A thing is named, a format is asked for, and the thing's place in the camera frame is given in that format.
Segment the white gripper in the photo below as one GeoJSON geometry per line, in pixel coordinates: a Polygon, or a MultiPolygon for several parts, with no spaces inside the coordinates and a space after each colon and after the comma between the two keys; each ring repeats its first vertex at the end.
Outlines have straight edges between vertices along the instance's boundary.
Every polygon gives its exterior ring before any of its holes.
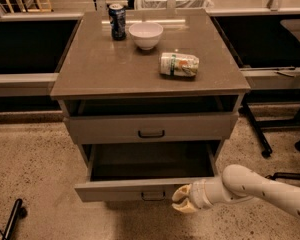
{"type": "Polygon", "coordinates": [[[210,209],[212,203],[209,201],[206,190],[206,180],[198,180],[193,182],[191,185],[183,185],[179,187],[173,194],[173,200],[184,199],[180,204],[173,203],[172,207],[185,214],[194,213],[197,209],[210,209]]]}

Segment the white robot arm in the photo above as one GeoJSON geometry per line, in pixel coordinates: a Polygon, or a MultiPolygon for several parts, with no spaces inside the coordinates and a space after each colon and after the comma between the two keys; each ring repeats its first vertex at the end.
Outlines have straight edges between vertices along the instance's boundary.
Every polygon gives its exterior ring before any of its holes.
{"type": "Polygon", "coordinates": [[[237,164],[227,166],[220,176],[179,187],[172,196],[172,207],[181,213],[194,213],[218,203],[237,204],[253,198],[300,219],[300,187],[267,179],[237,164]]]}

